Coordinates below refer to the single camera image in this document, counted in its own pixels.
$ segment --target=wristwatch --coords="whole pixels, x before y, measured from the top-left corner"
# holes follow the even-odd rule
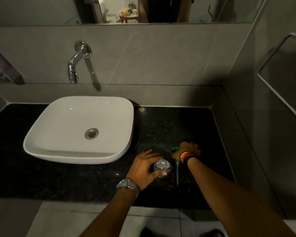
[[[121,188],[125,188],[125,187],[129,187],[131,189],[133,189],[136,192],[136,198],[139,195],[139,186],[133,182],[131,179],[123,179],[120,181],[120,183],[117,184],[116,189],[121,189]]]

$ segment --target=mirror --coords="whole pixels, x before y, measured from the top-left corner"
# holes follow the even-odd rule
[[[0,0],[0,27],[250,23],[263,0]]]

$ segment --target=sink drain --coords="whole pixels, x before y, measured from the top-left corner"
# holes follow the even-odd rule
[[[97,128],[90,128],[89,130],[86,131],[85,133],[85,138],[87,139],[94,139],[95,137],[97,137],[99,134],[99,131]]]

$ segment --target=hand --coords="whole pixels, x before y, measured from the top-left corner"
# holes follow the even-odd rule
[[[126,178],[134,181],[141,191],[153,182],[155,178],[167,175],[167,172],[164,170],[150,173],[150,166],[158,160],[163,159],[159,153],[151,153],[151,151],[148,150],[138,154],[126,176]]]
[[[179,149],[173,153],[172,157],[174,159],[178,159],[180,160],[180,155],[185,152],[185,151],[190,151],[192,152],[194,155],[200,156],[201,155],[201,150],[198,149],[198,145],[194,144],[192,142],[187,143],[186,141],[183,141],[180,144]]]

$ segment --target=chrome faucet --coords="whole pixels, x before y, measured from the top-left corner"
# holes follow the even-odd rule
[[[74,44],[76,54],[68,62],[68,77],[71,84],[78,82],[78,74],[76,72],[76,65],[82,58],[89,58],[92,55],[91,48],[83,41],[77,41]]]

